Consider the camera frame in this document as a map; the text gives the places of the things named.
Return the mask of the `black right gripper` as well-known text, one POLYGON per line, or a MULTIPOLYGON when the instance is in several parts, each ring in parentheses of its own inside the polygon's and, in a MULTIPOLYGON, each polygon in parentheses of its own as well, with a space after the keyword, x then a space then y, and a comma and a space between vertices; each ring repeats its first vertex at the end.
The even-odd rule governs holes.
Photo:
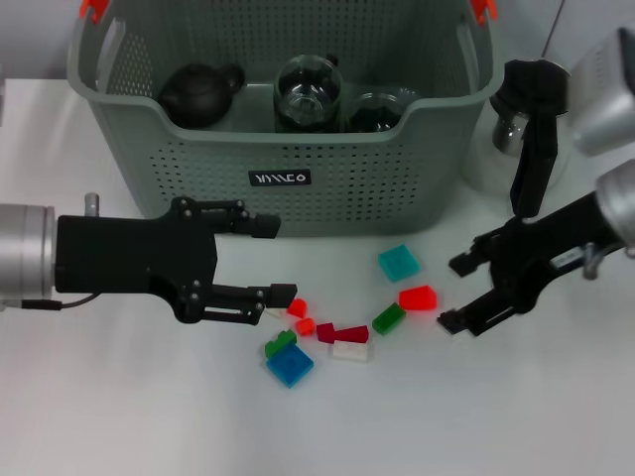
POLYGON ((604 219, 594 193, 536 222, 514 218, 501 233, 477 236, 469 250, 450 259, 448 266, 459 277, 466 277, 489 264, 494 290, 466 306, 442 312, 437 323, 450 335, 468 331, 476 337, 516 313, 530 311, 550 282, 581 266, 576 262, 560 269, 552 259, 587 244, 599 251, 621 247, 621 239, 604 219))

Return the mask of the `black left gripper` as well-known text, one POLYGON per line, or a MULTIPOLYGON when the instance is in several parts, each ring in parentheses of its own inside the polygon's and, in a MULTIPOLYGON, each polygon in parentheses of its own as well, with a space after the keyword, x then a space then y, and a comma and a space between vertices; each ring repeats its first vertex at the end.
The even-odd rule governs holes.
POLYGON ((298 287, 211 285, 216 233, 274 239, 282 220, 252 215, 242 200, 211 203, 211 222, 191 199, 153 219, 63 215, 57 222, 55 289, 61 294, 150 295, 182 323, 257 325, 268 308, 287 308, 298 287))

